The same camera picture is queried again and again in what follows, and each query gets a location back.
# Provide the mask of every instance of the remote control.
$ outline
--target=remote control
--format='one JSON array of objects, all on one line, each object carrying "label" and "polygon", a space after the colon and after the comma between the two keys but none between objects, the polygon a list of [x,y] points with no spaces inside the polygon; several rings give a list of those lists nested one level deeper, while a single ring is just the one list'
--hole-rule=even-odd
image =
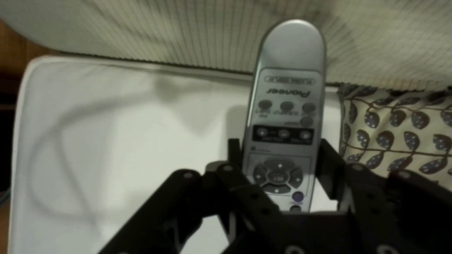
[{"label": "remote control", "polygon": [[243,173],[283,212],[310,212],[323,132],[325,43],[291,20],[265,38],[243,139]]}]

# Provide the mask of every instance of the white sheet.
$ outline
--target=white sheet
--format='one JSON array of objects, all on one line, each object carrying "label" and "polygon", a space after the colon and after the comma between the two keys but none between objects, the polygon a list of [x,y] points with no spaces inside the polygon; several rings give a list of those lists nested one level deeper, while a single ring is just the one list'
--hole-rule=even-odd
[{"label": "white sheet", "polygon": [[[98,253],[178,168],[225,160],[242,137],[249,77],[78,58],[34,61],[22,85],[9,254]],[[328,93],[327,137],[341,108]],[[314,209],[332,209],[317,189]],[[207,219],[184,253],[221,253]]]}]

